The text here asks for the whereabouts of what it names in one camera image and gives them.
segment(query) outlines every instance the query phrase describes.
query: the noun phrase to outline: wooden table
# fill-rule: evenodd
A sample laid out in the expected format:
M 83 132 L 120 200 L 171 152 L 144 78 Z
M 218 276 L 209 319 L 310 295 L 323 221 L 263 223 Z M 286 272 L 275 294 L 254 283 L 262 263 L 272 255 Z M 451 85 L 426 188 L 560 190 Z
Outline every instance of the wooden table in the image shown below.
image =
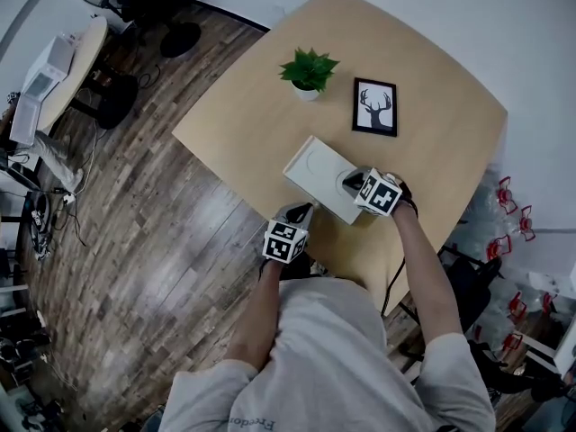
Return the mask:
M 297 47 L 341 61 L 312 103 L 278 76 Z M 351 131 L 354 77 L 397 86 L 397 138 Z M 310 0 L 229 68 L 174 135 L 268 219 L 307 200 L 282 172 L 317 136 L 357 166 L 403 177 L 440 248 L 491 161 L 506 115 L 469 72 L 403 22 L 363 0 Z M 402 260 L 393 220 L 363 213 L 347 226 L 320 211 L 310 234 L 310 254 L 333 274 L 363 281 L 381 307 Z M 401 276 L 388 311 L 407 290 Z
M 74 52 L 68 76 L 56 85 L 42 102 L 38 130 L 51 127 L 74 99 L 86 76 L 92 70 L 92 65 L 104 45 L 107 32 L 108 23 L 103 16 L 98 16 L 90 22 Z

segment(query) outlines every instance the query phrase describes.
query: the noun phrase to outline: white t-shirt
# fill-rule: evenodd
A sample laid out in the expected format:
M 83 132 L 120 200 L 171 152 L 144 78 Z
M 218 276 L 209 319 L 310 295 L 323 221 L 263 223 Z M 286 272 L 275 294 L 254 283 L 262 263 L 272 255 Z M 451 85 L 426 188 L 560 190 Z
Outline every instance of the white t-shirt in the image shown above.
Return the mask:
M 281 283 L 270 361 L 225 360 L 175 376 L 161 432 L 436 431 L 495 428 L 486 387 L 463 335 L 426 348 L 413 387 L 386 357 L 366 290 L 334 278 Z

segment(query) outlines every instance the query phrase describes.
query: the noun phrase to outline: black picture frame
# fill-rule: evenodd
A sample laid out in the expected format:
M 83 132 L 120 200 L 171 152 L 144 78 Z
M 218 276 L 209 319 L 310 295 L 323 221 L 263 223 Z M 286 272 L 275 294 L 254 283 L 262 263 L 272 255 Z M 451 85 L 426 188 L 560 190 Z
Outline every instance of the black picture frame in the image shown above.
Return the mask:
M 392 91 L 391 108 L 392 108 L 392 126 L 391 129 L 368 128 L 365 126 L 358 126 L 358 97 L 360 94 L 360 84 L 368 83 L 378 86 L 386 86 Z M 396 85 L 386 82 L 379 82 L 376 80 L 368 80 L 367 78 L 354 79 L 354 115 L 352 117 L 352 131 L 361 131 L 362 133 L 380 134 L 383 136 L 391 136 L 395 138 L 398 136 L 398 95 L 396 93 Z

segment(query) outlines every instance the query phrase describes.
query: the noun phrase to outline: white plant pot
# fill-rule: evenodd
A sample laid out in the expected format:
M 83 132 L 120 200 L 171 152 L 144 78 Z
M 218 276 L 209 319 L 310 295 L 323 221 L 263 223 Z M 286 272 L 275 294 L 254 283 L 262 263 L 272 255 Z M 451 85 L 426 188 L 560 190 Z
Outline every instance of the white plant pot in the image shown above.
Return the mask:
M 316 99 L 320 94 L 320 92 L 316 90 L 301 90 L 300 88 L 297 88 L 294 83 L 292 83 L 292 86 L 298 97 L 303 101 L 314 101 L 314 99 Z

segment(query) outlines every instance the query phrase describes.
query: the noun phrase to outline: forearm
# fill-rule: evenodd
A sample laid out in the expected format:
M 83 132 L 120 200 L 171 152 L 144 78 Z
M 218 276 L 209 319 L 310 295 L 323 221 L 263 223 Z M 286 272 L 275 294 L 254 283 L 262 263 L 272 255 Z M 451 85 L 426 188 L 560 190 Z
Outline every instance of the forearm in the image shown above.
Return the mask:
M 393 218 L 400 233 L 410 294 L 418 309 L 424 340 L 428 343 L 443 334 L 462 333 L 452 286 L 416 213 L 403 204 Z
M 282 264 L 266 264 L 258 285 L 240 315 L 224 359 L 242 360 L 258 371 L 266 365 L 278 328 Z

